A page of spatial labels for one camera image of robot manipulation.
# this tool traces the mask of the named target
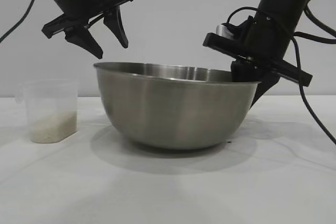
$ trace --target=stainless steel bowl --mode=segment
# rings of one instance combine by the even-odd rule
[[[231,82],[227,71],[128,62],[97,69],[101,100],[126,138],[174,150],[222,143],[244,120],[256,82]]]

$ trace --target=white wall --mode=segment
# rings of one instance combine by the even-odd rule
[[[30,0],[0,0],[1,34],[22,16]],[[202,46],[205,35],[226,20],[234,9],[257,6],[260,0],[134,0],[122,6],[122,17],[130,41],[122,49],[113,34],[97,24],[92,34],[104,50],[104,61],[136,61],[172,65],[192,65],[228,70],[232,58]],[[336,27],[335,0],[313,0],[313,12],[325,23]],[[61,12],[53,0],[36,0],[27,20],[0,45],[0,96],[11,96],[15,85],[27,79],[75,77],[81,95],[98,95],[92,64],[97,60],[86,51],[68,44],[64,34],[48,40],[43,24]],[[240,23],[247,15],[238,15]],[[325,36],[305,17],[299,30]],[[302,65],[314,75],[309,94],[336,94],[333,81],[336,47],[299,41]],[[295,63],[293,49],[286,60]],[[269,94],[297,94],[295,84],[282,80]]]

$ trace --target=white table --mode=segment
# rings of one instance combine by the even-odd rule
[[[336,134],[336,97],[309,97]],[[124,141],[99,98],[79,99],[79,131],[25,136],[23,105],[0,99],[1,224],[336,223],[336,146],[299,97],[263,97],[230,139],[196,154]]]

